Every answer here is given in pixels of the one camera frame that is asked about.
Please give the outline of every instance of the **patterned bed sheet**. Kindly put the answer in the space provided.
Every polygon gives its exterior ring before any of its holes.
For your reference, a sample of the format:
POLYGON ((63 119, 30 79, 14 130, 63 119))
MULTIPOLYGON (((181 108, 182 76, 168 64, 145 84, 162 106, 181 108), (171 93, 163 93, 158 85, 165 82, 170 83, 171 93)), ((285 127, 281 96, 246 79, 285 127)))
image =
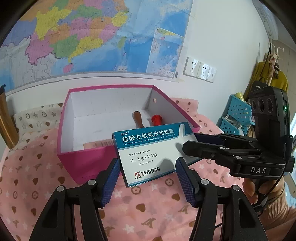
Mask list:
MULTIPOLYGON (((196 100, 173 100, 201 126, 200 133, 221 133, 213 122, 197 113, 196 100)), ((21 138, 14 149, 5 150, 1 160, 0 217, 18 241, 29 240, 57 186, 77 186, 56 155, 61 110, 62 104, 54 104, 15 115, 21 138)), ((203 159, 190 168, 216 185, 242 187, 242 179, 230 176, 227 168, 212 160, 203 159)), ((172 173, 132 188, 126 188, 119 176, 110 203, 99 214, 109 241, 177 241, 189 239, 197 209, 187 203, 177 175, 172 173)), ((216 224, 222 221, 222 215, 219 206, 216 224)), ((84 240, 78 206, 75 223, 78 240, 84 240)), ((220 231, 220 227, 216 229, 214 240, 219 240, 220 231)))

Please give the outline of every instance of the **blue gripper pad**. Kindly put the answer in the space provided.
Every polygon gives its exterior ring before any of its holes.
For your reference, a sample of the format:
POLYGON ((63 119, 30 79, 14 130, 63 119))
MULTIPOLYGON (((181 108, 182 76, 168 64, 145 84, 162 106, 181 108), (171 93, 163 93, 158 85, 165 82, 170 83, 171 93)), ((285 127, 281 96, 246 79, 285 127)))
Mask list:
POLYGON ((113 168, 109 173, 109 176, 105 182, 105 185, 103 186, 102 199, 101 199, 102 207, 105 207, 105 205, 110 201, 114 187, 119 177, 119 173, 120 173, 120 160, 117 159, 113 165, 113 168))
POLYGON ((185 171, 184 167, 182 166, 180 158, 178 158, 176 161, 176 173, 177 173, 177 176, 178 176, 179 181, 181 183, 181 186, 182 186, 182 189, 185 194, 187 202, 189 202, 192 205, 192 207, 195 207, 195 205, 196 205, 196 200, 194 197, 194 195, 195 195, 194 189, 195 188, 194 188, 193 184, 191 183, 191 181, 187 175, 187 172, 185 171))

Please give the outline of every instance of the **person's hand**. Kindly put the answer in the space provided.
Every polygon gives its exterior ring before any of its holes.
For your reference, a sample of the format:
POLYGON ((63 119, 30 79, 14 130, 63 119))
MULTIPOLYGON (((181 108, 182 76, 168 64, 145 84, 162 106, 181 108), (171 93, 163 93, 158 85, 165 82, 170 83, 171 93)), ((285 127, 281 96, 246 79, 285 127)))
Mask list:
MULTIPOLYGON (((261 185, 259 188, 259 192, 262 194, 268 193, 268 191, 273 187, 277 180, 270 180, 261 185)), ((244 193, 250 203, 257 203, 258 195, 255 193, 255 184, 251 181, 251 179, 244 178, 244 182, 242 184, 244 188, 244 193)), ((284 178, 282 177, 276 187, 272 190, 272 192, 268 195, 268 199, 277 197, 281 194, 281 191, 284 187, 284 178)))

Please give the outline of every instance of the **red cap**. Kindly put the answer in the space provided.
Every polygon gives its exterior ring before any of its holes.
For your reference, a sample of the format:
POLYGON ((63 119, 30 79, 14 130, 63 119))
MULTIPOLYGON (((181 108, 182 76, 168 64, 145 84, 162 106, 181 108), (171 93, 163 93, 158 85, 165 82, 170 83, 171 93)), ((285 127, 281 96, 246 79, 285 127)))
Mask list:
POLYGON ((161 126, 162 120, 163 118, 161 117, 161 115, 154 115, 151 118, 151 121, 153 122, 153 126, 161 126))

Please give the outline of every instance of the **blue storage rack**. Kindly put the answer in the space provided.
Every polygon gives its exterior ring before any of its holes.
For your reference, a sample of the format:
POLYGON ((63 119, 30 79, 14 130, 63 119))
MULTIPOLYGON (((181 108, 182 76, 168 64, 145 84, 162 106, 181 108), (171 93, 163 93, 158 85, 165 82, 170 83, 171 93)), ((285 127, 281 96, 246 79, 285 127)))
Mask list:
POLYGON ((231 95, 231 97, 228 114, 244 126, 254 125, 251 106, 234 95, 231 95))
POLYGON ((248 126, 255 124, 252 119, 251 106, 234 95, 229 97, 223 116, 219 119, 217 126, 226 134, 239 135, 238 128, 225 120, 227 115, 231 116, 242 125, 241 129, 245 136, 248 132, 248 126))
MULTIPOLYGON (((222 118, 222 123, 219 128, 226 134, 232 134, 232 135, 239 136, 238 128, 236 128, 234 125, 232 125, 229 121, 225 120, 224 118, 222 118)), ((242 131, 243 131, 244 135, 246 136, 247 132, 248 132, 248 127, 243 125, 242 131)))

